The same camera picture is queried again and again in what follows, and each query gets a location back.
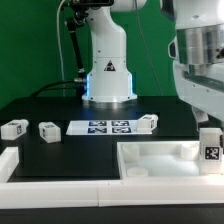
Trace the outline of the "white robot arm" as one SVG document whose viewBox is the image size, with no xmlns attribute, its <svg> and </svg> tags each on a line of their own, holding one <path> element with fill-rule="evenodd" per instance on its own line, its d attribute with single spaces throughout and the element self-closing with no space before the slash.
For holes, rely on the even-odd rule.
<svg viewBox="0 0 224 224">
<path fill-rule="evenodd" d="M 142 8 L 147 0 L 70 0 L 74 11 L 66 22 L 74 31 L 88 24 L 93 67 L 82 100 L 97 107 L 118 107 L 135 100 L 126 67 L 126 33 L 113 12 Z M 192 106 L 196 120 L 210 116 L 224 123 L 224 0 L 160 0 L 162 13 L 175 23 L 168 47 L 178 97 Z"/>
</svg>

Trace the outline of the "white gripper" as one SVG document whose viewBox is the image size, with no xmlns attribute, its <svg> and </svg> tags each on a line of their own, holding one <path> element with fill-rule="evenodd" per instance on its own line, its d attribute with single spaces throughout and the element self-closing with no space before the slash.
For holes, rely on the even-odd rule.
<svg viewBox="0 0 224 224">
<path fill-rule="evenodd" d="M 196 128 L 207 128 L 209 116 L 224 122 L 224 62 L 190 69 L 179 62 L 177 38 L 169 44 L 178 97 L 192 106 Z"/>
</svg>

